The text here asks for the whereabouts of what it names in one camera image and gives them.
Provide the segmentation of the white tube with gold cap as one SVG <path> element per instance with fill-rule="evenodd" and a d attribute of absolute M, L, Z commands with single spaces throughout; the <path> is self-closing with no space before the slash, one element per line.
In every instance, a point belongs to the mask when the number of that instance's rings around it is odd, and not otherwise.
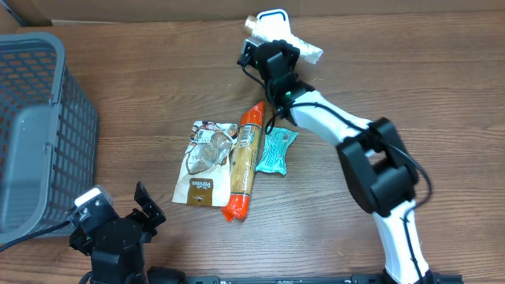
<path fill-rule="evenodd" d="M 248 35 L 254 39 L 258 39 L 261 43 L 273 43 L 275 40 L 284 40 L 300 51 L 300 56 L 308 63 L 315 65 L 323 51 L 319 47 L 315 47 L 310 43 L 305 42 L 286 30 L 278 29 L 274 24 L 263 22 L 254 16 L 248 16 L 244 26 Z"/>

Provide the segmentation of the beige brown snack pouch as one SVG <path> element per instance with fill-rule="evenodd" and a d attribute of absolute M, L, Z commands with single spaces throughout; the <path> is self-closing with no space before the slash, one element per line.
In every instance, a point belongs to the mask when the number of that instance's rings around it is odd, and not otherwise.
<path fill-rule="evenodd" d="M 230 153 L 238 141 L 233 123 L 195 121 L 172 201 L 224 207 L 230 199 Z"/>

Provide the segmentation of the teal snack packet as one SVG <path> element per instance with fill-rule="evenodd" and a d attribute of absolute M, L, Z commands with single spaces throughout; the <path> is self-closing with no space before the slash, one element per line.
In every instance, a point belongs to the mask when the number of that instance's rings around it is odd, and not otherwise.
<path fill-rule="evenodd" d="M 298 133 L 291 130 L 273 127 L 266 135 L 264 150 L 256 166 L 256 172 L 285 176 L 287 173 L 286 153 L 297 136 Z"/>

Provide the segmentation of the orange spaghetti package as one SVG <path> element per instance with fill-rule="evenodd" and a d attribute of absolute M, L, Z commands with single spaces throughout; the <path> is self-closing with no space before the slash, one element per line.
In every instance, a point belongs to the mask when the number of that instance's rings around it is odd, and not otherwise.
<path fill-rule="evenodd" d="M 222 208 L 227 222 L 245 219 L 248 214 L 263 122 L 264 102 L 257 103 L 242 116 L 238 143 L 232 155 L 230 199 Z"/>

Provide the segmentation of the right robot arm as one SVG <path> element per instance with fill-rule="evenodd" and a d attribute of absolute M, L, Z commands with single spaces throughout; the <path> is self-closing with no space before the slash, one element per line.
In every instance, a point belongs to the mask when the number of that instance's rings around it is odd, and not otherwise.
<path fill-rule="evenodd" d="M 301 52 L 284 40 L 261 43 L 251 65 L 264 81 L 276 113 L 335 147 L 347 187 L 372 215 L 385 253 L 385 274 L 394 283 L 426 283 L 430 268 L 422 255 L 415 211 L 425 204 L 415 186 L 427 176 L 410 156 L 392 121 L 359 118 L 327 101 L 302 81 L 294 67 Z"/>

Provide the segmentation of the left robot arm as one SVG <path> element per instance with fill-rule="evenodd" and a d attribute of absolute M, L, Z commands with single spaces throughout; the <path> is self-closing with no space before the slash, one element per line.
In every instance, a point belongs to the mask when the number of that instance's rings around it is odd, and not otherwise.
<path fill-rule="evenodd" d="M 69 211 L 73 232 L 71 248 L 89 256 L 92 269 L 81 283 L 145 284 L 186 283 L 185 273 L 173 268 L 147 268 L 144 245 L 166 221 L 162 209 L 142 182 L 136 184 L 134 200 L 140 206 L 121 217 L 105 188 L 96 185 L 74 200 Z"/>

